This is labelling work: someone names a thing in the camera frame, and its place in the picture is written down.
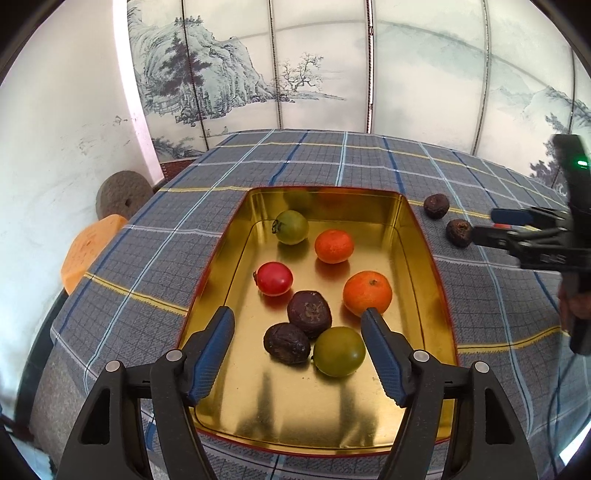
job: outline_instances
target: red tomato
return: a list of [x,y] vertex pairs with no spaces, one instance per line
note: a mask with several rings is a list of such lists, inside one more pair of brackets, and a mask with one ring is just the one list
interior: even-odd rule
[[294,282],[291,270],[279,262],[268,262],[261,265],[252,276],[259,290],[270,297],[283,295]]

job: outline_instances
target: gold metal tray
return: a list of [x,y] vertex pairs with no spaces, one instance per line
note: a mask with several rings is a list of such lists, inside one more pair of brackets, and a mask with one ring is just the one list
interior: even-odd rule
[[[386,397],[369,355],[349,377],[333,379],[312,362],[289,367],[269,357],[265,331],[287,321],[287,300],[259,295],[252,272],[277,260],[294,274],[293,291],[317,290],[328,301],[333,326],[359,331],[359,319],[342,306],[345,281],[362,270],[388,277],[395,296],[384,319],[413,348],[457,364],[447,304],[430,250],[407,200],[396,192],[309,188],[304,203],[309,239],[278,244],[272,221],[288,208],[289,187],[250,190],[223,234],[197,286],[180,339],[203,330],[220,305],[235,314],[236,330],[210,395],[194,411],[196,427],[228,440],[281,453],[353,455],[390,449],[402,410]],[[314,253],[328,228],[349,232],[348,262],[325,265]],[[444,402],[438,438],[449,436],[453,400]]]

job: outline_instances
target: human hand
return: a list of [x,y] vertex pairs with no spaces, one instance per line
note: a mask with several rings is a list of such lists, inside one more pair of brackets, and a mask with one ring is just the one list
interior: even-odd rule
[[561,283],[558,289],[558,311],[562,329],[566,332],[569,332],[572,327],[573,317],[591,320],[591,291],[577,293],[568,299],[564,285]]

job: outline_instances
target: orange sponge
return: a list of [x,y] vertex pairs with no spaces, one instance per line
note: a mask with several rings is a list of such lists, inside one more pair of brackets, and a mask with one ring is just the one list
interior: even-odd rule
[[68,250],[60,272],[61,282],[68,295],[72,294],[92,262],[126,223],[127,220],[121,215],[109,215],[78,234]]

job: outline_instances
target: table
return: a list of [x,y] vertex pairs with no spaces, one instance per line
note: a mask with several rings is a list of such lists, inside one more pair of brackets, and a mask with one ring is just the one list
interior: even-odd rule
[[[228,136],[165,185],[102,252],[52,326],[80,391],[88,394],[113,359],[152,362],[174,348],[197,281],[245,192],[258,186],[353,186],[406,195],[430,245],[449,304],[459,362],[487,362],[528,437],[540,475],[547,468],[545,425],[558,369],[571,357],[560,329],[560,276],[524,271],[504,252],[451,246],[423,213],[445,193],[446,219],[491,225],[495,207],[565,209],[554,190],[514,171],[435,145],[327,131],[245,131]],[[576,360],[560,394],[558,449],[591,406],[586,361]],[[151,458],[161,461],[151,405],[142,404]],[[552,415],[556,422],[556,410]],[[375,478],[385,456],[302,458],[203,436],[221,478]],[[438,445],[430,473],[443,468]]]

